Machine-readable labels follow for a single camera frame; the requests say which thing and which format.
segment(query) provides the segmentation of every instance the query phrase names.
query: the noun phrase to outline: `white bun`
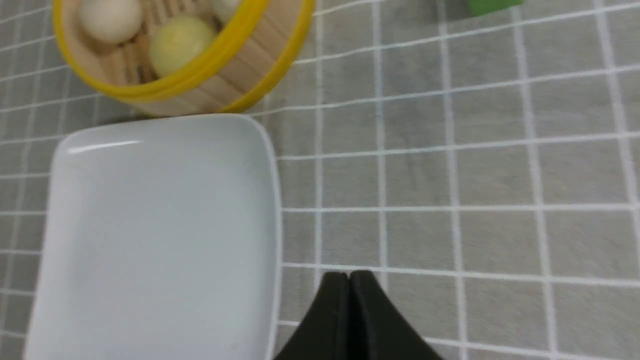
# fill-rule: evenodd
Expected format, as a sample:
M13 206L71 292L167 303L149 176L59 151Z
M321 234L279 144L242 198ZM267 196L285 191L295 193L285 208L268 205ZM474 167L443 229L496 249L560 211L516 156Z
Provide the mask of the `white bun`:
M78 12L87 34L107 44L130 40L142 26L139 0L83 0Z

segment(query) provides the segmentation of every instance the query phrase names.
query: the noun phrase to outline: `rectangular plate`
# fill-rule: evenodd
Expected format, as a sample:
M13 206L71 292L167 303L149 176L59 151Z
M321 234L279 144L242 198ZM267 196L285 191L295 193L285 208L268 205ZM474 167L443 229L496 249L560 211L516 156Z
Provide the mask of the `rectangular plate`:
M98 127L56 151L27 360L270 359L275 157L242 115Z

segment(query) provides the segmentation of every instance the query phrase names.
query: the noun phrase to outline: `green object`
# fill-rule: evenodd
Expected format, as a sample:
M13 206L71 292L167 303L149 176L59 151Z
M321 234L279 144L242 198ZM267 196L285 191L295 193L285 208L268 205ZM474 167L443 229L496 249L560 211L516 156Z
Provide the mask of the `green object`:
M524 0L468 0L469 12L473 16L504 10L514 5L520 5Z

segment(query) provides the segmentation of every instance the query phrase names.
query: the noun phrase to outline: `white grid line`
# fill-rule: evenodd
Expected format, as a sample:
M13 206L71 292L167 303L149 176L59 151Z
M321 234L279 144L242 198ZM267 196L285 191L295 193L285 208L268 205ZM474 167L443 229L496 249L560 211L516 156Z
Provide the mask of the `white grid line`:
M51 39L54 39L54 38L56 38L54 35L50 35L50 36L43 36L41 38L37 38L37 39L34 39L34 40L28 40L28 41L25 41L25 42L19 42L19 43L18 43L18 40L16 39L13 42L13 45L0 47L0 51L15 50L18 47L23 47L23 46L27 46L27 45L31 45L31 44L37 44L39 42L45 42L47 40L51 40Z
M365 0L365 1L353 1L351 3L347 3L347 4L342 4L342 5L338 5L334 8L330 8L327 10L323 10L321 12L317 12L316 14L325 14L325 13L330 13L330 12L334 12L337 10L341 10L343 8L350 8L352 6L356 6L356 5L361 5L361 4L368 4L368 3L376 3L376 2L382 2L382 1L386 1L386 0ZM350 50L350 51L346 51L343 53L337 53L337 54L331 54L331 55L324 55L324 56L320 56L318 55L318 58L322 59L322 60L329 60L329 59L335 59L335 58L341 58L344 56L349 56L352 54L357 54L357 53L363 53L363 52L367 52L367 51L373 51L373 50L380 50L380 49L391 49L391 48L395 48L395 47L405 47L405 46L413 46L413 45L418 45L418 44L426 44L429 42L436 42L436 41L440 41L442 39L450 39L450 38L460 38L460 37L468 37L468 36L472 36L472 35L478 35L478 34L483 34L483 33L492 33L495 31L501 31L501 30L507 30L507 29L511 29L515 26L526 26L526 25L533 25L533 24L543 24L546 22L554 22L554 21L561 21L561 20L567 20L567 19L574 19L577 17L587 17L587 16L592 16L598 13L603 13L603 12L613 12L613 11L620 11L620 10L627 10L627 9L633 9L633 8L639 8L640 7L640 2L638 3L629 3L629 4L617 4L614 6L608 6L608 7L603 7L602 9L598 9L598 10L584 10L584 11L579 11L579 12L571 12L571 13L565 13L565 14L561 14L561 15L552 15L552 16L548 16L548 17L541 17L541 18L537 18L537 19L529 19L529 20L518 20L518 21L514 21L510 24L505 24L505 25L498 25L498 26L489 26L486 28L480 28L480 29L473 29L470 31L462 31L459 33L452 33L452 34L440 34L436 37L429 37L429 38L423 38L423 39L418 39L418 40L412 40L412 41L407 41L407 42L396 42L393 44L380 44L380 45L375 45L375 46L367 46L367 47L361 47L358 49L354 49L354 50ZM304 60L296 60L294 62L294 64L301 64L301 63L310 63L312 61L314 61L315 59L304 59Z
M33 108L33 107L44 106L44 105L63 104L65 102L69 102L69 101L72 101L72 100L91 99L91 98L96 97L96 96L100 96L100 93L73 96L73 97L68 97L66 99L57 99L57 100L51 100L51 101L34 102L33 104L29 104L29 105L5 107L3 109L0 109L0 113L7 113L9 111L15 111L15 110L28 110L28 109Z
M361 208L283 208L286 213L370 213L421 211L631 211L633 205L612 204L521 204L521 205L458 205L458 206L386 206Z
M71 89L71 69L65 74L65 84L62 89L62 102L60 106L60 118L58 119L58 136L64 136L65 123L67 122L67 106L69 105L69 92Z
M26 334L21 334L19 332L7 331L7 330L1 330L0 331L0 336L8 336L10 338L18 338L18 339L24 339L24 338L27 337Z
M521 14L518 7L511 8L511 19L513 22L520 22ZM518 59L518 75L521 80L525 80L529 77L529 70L527 68L527 49L524 44L522 26L514 26L513 38L515 42L516 57ZM520 92L522 96L522 115L525 133L527 139L532 140L536 138L536 126L529 84L523 81L520 85ZM545 298L545 315L547 318L547 343L550 350L550 357L552 360L555 360L557 359L556 310L553 288L549 281L551 269L549 264L547 227L545 223L545 214L543 212L544 200L542 175L540 170L540 155L538 153L538 146L533 142L529 142L527 144L527 157L529 159L529 171L531 172L532 194L536 214L536 234L540 254L540 270L543 276L542 289Z
M615 68L615 59L607 25L607 17L606 14L602 11L602 0L593 0L593 7L596 10L599 10L596 13L596 23L598 26L600 43L602 45L602 58L605 64L605 68L607 69L607 84L609 85L609 93L611 95L615 128L618 134L624 134L627 132L627 115L625 113L625 107L622 104L622 96L620 94L620 84L618 82L618 77L615 72L611 71ZM633 208L631 214L634 226L634 234L636 236L636 258L638 265L640 265L640 217L637 210L637 179L634 169L633 154L631 153L629 139L627 137L620 136L618 138L618 149L620 151L620 161L622 164L623 175L625 177L627 201L632 205Z
M48 172L32 173L32 174L11 174L11 175L0 175L0 179L2 180L23 179L23 178L29 178L29 177L47 177L49 175L50 174Z
M315 268L316 264L311 263L282 263L286 268ZM358 266L358 265L334 265L321 264L323 270L333 271L354 271L354 270L370 270L372 272L380 272L382 268L379 266ZM544 276L534 274L500 274L488 272L470 272L455 270L430 270L418 268L396 268L387 267L389 273L393 274L410 274L410 275L430 275L444 277L458 277L465 279L487 279L497 281L522 281L522 282L545 282L549 281L553 284L572 284L585 286L611 286L619 288L640 288L640 280L638 279L603 279L596 277L571 277L571 276Z
M39 250L17 250L17 249L0 249L0 254L4 255L24 255L24 256L40 256L42 251Z
M299 324L300 322L296 322L296 321L287 321L287 320L278 321L278 325L283 325L283 326L297 327L299 326ZM485 351L491 351L491 352L500 352L503 354L523 355L523 356L532 356L532 357L550 357L551 356L550 352L544 351L544 350L507 347L502 345L472 343L468 341L429 338L429 337L422 337L422 339L427 343L429 343L430 345L446 345L451 347L460 347L460 348L467 348L467 349L473 349L473 350L485 350ZM557 357L558 359L561 359L561 360L619 360L619 359L611 359L608 357L582 356L582 355L567 354L567 353L558 353Z
M449 202L453 208L460 205L458 194L458 160L457 150L453 147L455 141L455 125L453 103L451 97L451 69L449 63L449 44L447 36L446 2L438 0L438 32L440 34L440 66L442 68L442 102L445 114L445 142L447 152L447 169L449 176ZM467 300L465 294L465 280L462 277L464 271L462 258L462 238L460 229L460 212L451 212L451 236L454 249L454 266L456 269L456 303L458 305L458 336L462 341L467 341ZM460 359L468 359L468 351L464 347L458 349Z
M14 15L14 16L9 16L7 18L4 18L4 19L0 20L0 25L4 24L5 22L9 22L11 20L17 20L18 18L21 18L21 17L25 17L25 16L28 16L28 15L33 15L33 14L39 13L39 12L45 12L50 8L51 8L51 5L47 5L47 6L43 7L43 8L39 8L39 9L36 9L36 10L30 10L28 12L20 12L20 13Z
M319 8L322 7L322 0L317 0L316 6ZM323 109L320 108L323 102L323 92L322 92L322 84L323 84L323 67L322 61L320 57L322 55L322 46L323 46L323 38L324 38L324 24L323 24L323 16L319 15L316 17L316 54L318 58L316 59L316 138L315 138L315 152L316 156L318 156L315 160L316 166L316 206L322 206L322 197L323 197L323 160L319 157L323 153L323 131L324 131L324 113ZM314 289L318 289L320 287L320 280L322 278L322 274L320 272L320 264L322 263L322 214L316 213L314 217L314 256L316 261L316 268L314 270Z
M323 159L329 158L350 158L355 156L377 156L377 155L399 155L399 154L415 154L420 152L438 152L454 150L472 150L472 149L491 149L496 147L523 146L530 144L548 144L548 143L572 143L572 142L592 142L604 140L617 140L620 138L640 138L640 131L630 131L626 133L602 133L593 135L570 135L556 136L550 138L524 138L519 140L504 140L496 142L466 143L433 147L416 147L412 149L388 149L383 151L360 151L360 152L334 152L329 154L318 155L283 155L278 160L311 160L318 157Z
M46 215L46 211L0 211L1 216L19 217L22 215Z
M383 76L382 76L382 52L380 51L380 2L374 1L371 6L372 19L372 39L374 51L372 52L374 64L374 91L376 98L382 97ZM385 149L385 118L383 113L383 103L376 101L376 148L379 151ZM387 205L387 174L385 157L378 155L378 204L380 209ZM387 267L387 214L380 210L378 212L378 257L380 267ZM380 286L386 291L388 289L387 271L380 272Z
M626 71L639 71L639 70L640 70L640 63L637 63L637 64L626 65L622 67L616 67L615 69L609 69L609 70L598 69L598 70L586 70L586 71L578 71L578 72L567 72L564 74L553 74L553 75L546 75L546 76L538 76L536 78L527 78L526 80L514 79L509 81L500 81L497 83L488 83L488 84L482 84L482 85L461 86L457 88L452 88L450 92L467 92L472 90L484 90L484 89L500 88L505 86L516 86L516 85L521 85L523 81L526 83L539 83L539 82L552 81L552 80L575 79L575 78L584 78L588 76L605 75L611 71L626 72ZM353 104L367 104L370 102L377 102L377 101L414 99L417 97L444 95L444 93L445 92L443 90L433 90L428 92L417 92L417 93L409 93L409 94L403 94L403 95L384 96L379 98L377 97L362 98L362 99L355 99L355 100L343 101L343 102L326 103L322 105L283 106L281 108L276 108L272 110L267 110L267 111L262 111L257 113L248 113L247 115L260 116L268 113L278 113L286 110L314 110L314 109L317 109L318 107L339 108L341 106L348 106Z
M45 72L52 72L52 71L62 70L62 69L66 69L68 67L69 67L69 65L61 65L61 66L56 66L56 67L50 67L50 68L47 68L47 69L38 69L36 71L21 72L20 74L14 74L14 75L11 75L11 76L6 76L5 78L0 79L0 81L8 81L8 80L15 80L15 79L19 79L19 78L26 78L28 76L34 76L34 75L38 75L38 74L43 74Z
M22 12L24 9L24 1L20 2L20 5L18 6L18 13ZM21 34L21 30L22 30L22 18L18 18L15 21L15 33L13 34L13 43L15 44L16 42L18 42L18 40L20 39L20 36L22 36ZM15 57L16 57L16 50L13 50L12 52L12 62L10 64L10 71L9 73L12 74L13 71L15 70ZM38 67L42 65L42 57L38 60ZM36 99L36 94L38 92L38 87L39 87L39 81L36 78L36 83L35 83L35 87L34 87L34 91L33 91L33 95L31 96L31 102L33 103L33 101ZM10 94L13 88L13 81L9 81L9 83L7 84L7 94ZM30 131L32 131L33 129L33 113L34 113L34 109L30 109L29 110L29 118L27 121L27 136L30 136L31 133ZM29 150L31 148L31 143L27 143L24 146L24 149L22 151L22 156L20 158L20 164L22 167L22 171L26 172L27 167L28 167L28 158L29 158ZM18 194L16 196L15 199L15 209L16 210L20 210L22 209L22 203L24 200L24 192L25 192L25 187L26 187L26 179L21 179L19 181L19 185L18 185ZM10 249L15 249L16 248L16 244L18 242L18 232L20 231L20 219L21 217L17 217L14 215L13 218L13 227L12 227L12 231L11 231L11 238L9 239L9 248ZM7 255L7 260L6 260L6 273L4 274L4 284L7 286L11 286L12 283L12 278L13 278L13 262L14 262L14 256L13 254L8 254ZM6 322L6 315L8 312L8 306L9 306L9 301L8 301L8 295L6 293L2 293L0 295L0 299L1 299L1 306L0 306L0 329L4 329L4 325ZM4 341L3 341L3 337L0 336L0 354L2 352L2 347L4 345Z

